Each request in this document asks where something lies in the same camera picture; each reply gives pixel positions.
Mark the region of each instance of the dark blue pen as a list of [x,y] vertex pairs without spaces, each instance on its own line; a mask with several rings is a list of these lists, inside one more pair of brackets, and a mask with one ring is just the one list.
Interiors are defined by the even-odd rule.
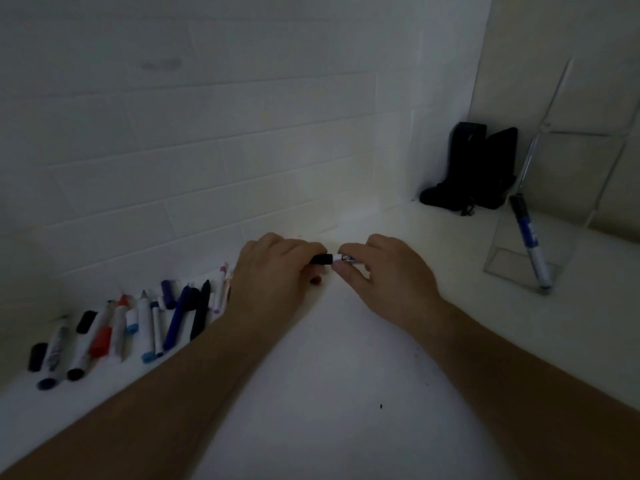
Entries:
[[176,304],[175,311],[173,312],[173,318],[171,318],[169,330],[167,330],[166,337],[164,338],[164,350],[171,350],[174,348],[175,343],[178,340],[180,324],[182,323],[182,317],[184,316],[184,309],[187,299],[189,298],[190,289],[191,287],[189,285],[182,288],[182,293],[180,293],[180,298],[178,298],[178,304]]

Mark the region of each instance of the white table surface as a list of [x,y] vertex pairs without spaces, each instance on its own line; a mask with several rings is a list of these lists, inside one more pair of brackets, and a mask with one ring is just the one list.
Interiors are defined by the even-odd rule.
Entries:
[[[410,202],[319,239],[330,251],[374,232],[406,240],[443,295],[479,322],[640,408],[640,248],[583,233],[543,297],[482,272],[496,222],[496,212],[459,217]],[[309,293],[298,318],[203,446],[193,478],[511,476],[430,357],[337,276]],[[14,376],[0,390],[0,470],[160,363],[143,365],[134,343],[123,364],[98,363],[48,392],[36,390],[34,374]]]

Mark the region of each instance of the pink marker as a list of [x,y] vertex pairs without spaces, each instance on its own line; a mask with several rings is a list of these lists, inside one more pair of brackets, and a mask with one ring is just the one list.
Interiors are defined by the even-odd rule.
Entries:
[[[222,289],[224,288],[225,285],[225,277],[227,275],[227,263],[223,263],[222,266],[220,266],[220,287],[218,288],[220,291],[222,291]],[[222,298],[223,298],[224,293],[216,293],[216,306],[213,309],[213,313],[220,313],[220,310],[222,309]]]

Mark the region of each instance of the right hand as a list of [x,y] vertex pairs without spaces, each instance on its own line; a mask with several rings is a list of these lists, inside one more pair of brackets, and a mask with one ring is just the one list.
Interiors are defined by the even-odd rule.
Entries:
[[372,234],[366,244],[343,244],[339,252],[364,263],[370,276],[345,261],[334,262],[333,270],[373,312],[406,331],[446,304],[429,266],[400,239]]

